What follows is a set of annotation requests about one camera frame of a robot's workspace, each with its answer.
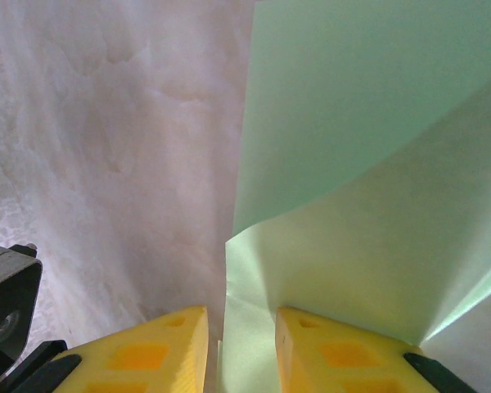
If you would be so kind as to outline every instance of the green paper sheet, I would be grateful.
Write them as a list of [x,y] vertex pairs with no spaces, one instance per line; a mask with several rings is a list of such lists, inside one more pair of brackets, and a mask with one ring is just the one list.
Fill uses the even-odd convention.
[[491,295],[491,2],[259,3],[242,143],[223,392],[280,391],[279,306],[418,344]]
[[491,80],[491,1],[255,8],[235,233],[398,150]]
[[279,391],[293,305],[412,344],[491,294],[491,84],[353,182],[227,243],[223,391]]

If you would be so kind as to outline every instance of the mint green paper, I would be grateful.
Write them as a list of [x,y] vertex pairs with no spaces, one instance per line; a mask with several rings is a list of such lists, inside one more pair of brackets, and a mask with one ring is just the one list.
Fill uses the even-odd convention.
[[491,295],[490,81],[491,2],[257,5],[225,393],[279,392],[281,305],[419,343]]
[[353,182],[227,243],[223,391],[277,392],[281,305],[419,344],[491,294],[491,84]]
[[491,1],[255,11],[235,233],[347,183],[491,79]]

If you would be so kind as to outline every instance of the yellow plastic part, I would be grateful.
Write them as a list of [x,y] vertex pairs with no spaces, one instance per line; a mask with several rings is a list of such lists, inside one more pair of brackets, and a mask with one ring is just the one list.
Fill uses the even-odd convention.
[[283,393],[437,393],[403,358],[419,348],[299,309],[280,308]]
[[209,330],[191,307],[68,350],[82,363],[56,393],[202,393]]

